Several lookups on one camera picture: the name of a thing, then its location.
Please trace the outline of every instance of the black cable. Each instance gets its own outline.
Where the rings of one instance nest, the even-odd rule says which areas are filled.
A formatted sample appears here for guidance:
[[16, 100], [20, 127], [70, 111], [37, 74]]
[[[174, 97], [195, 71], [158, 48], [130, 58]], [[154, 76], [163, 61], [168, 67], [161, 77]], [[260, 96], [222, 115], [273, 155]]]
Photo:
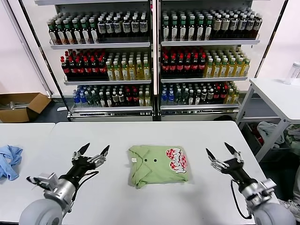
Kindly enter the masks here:
[[233, 182], [237, 183], [235, 180], [231, 180], [231, 190], [232, 190], [232, 195], [233, 195], [233, 199], [234, 199], [234, 202], [235, 202], [235, 205], [236, 205], [236, 208], [238, 209], [239, 211], [239, 214], [244, 218], [244, 219], [252, 219], [252, 215], [249, 214], [248, 217], [245, 217], [242, 212], [240, 211], [240, 208], [239, 208], [239, 205], [238, 205], [238, 201], [236, 200], [236, 197], [235, 197], [235, 193], [234, 193], [234, 189], [233, 189]]
[[91, 175], [91, 176], [89, 176], [87, 179], [85, 179], [83, 182], [81, 182], [81, 184], [79, 185], [78, 189], [75, 191], [75, 193], [74, 193], [74, 195], [73, 195], [72, 201], [75, 201], [77, 192], [78, 192], [79, 188], [82, 186], [82, 184], [83, 184], [84, 182], [88, 181], [89, 179], [91, 179], [93, 176], [96, 176], [98, 173], [99, 173], [99, 171], [93, 171], [93, 172], [90, 172], [90, 173], [86, 173], [86, 174], [84, 175], [84, 176], [87, 176], [87, 175]]

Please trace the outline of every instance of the printed logo on shirt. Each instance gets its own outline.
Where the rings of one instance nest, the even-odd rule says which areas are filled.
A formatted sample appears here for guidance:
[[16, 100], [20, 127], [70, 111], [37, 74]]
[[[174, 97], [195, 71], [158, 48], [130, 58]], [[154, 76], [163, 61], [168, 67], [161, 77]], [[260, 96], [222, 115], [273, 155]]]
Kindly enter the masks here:
[[170, 162], [171, 170], [176, 173], [185, 173], [187, 171], [187, 160], [181, 149], [168, 149], [165, 151], [165, 154], [172, 160]]

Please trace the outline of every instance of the white tabletop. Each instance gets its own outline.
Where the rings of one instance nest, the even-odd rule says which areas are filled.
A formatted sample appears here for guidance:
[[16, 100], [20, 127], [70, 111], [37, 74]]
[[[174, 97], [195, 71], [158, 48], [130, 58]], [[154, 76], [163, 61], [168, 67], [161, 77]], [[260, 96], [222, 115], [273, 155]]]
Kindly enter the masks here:
[[54, 126], [55, 123], [0, 123], [0, 147], [13, 145], [23, 149], [21, 163], [14, 168], [20, 176], [13, 181], [0, 178], [0, 221], [17, 220], [19, 211], [14, 210], [15, 200], [25, 197], [22, 188], [26, 182], [26, 167], [36, 163], [34, 158], [44, 151], [42, 146]]
[[300, 122], [300, 86], [287, 85], [283, 80], [252, 78], [253, 89], [275, 111], [292, 123]]
[[[244, 220], [235, 207], [230, 176], [210, 166], [205, 148], [220, 160], [232, 158], [224, 142], [242, 152], [244, 168], [250, 176], [265, 179], [237, 125], [230, 121], [58, 123], [44, 151], [23, 173], [37, 176], [41, 172], [55, 172], [59, 176], [71, 168], [73, 151], [90, 143], [85, 155], [94, 156], [110, 144], [107, 162], [98, 168], [100, 174], [81, 187], [73, 211], [65, 216], [63, 224], [253, 224], [253, 220]], [[139, 190], [129, 186], [127, 151], [140, 144], [182, 146], [190, 164], [191, 180], [146, 185]], [[8, 216], [2, 213], [0, 221], [6, 218], [17, 222], [29, 203], [43, 198], [42, 189], [32, 187], [23, 180], [22, 188], [14, 196], [18, 202], [10, 205], [14, 212]], [[235, 190], [241, 210], [247, 214], [244, 197]]]

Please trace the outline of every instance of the cardboard box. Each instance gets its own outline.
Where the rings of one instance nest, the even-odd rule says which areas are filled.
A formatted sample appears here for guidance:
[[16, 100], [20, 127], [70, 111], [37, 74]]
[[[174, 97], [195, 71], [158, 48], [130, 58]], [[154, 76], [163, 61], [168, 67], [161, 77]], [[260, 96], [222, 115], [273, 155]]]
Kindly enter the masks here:
[[29, 105], [23, 109], [0, 110], [0, 122], [2, 123], [22, 123], [33, 121], [51, 102], [51, 99], [41, 93], [0, 95], [0, 105], [10, 104], [11, 101], [29, 103]]

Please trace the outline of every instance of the blue cloth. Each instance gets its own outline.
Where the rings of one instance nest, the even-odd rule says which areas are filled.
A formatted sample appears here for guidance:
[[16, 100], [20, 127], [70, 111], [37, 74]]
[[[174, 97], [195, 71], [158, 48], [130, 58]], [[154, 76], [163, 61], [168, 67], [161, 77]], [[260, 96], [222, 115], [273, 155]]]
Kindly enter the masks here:
[[15, 146], [6, 145], [0, 148], [0, 177], [6, 176], [8, 180], [14, 180], [19, 177], [12, 166], [21, 162], [23, 149]]

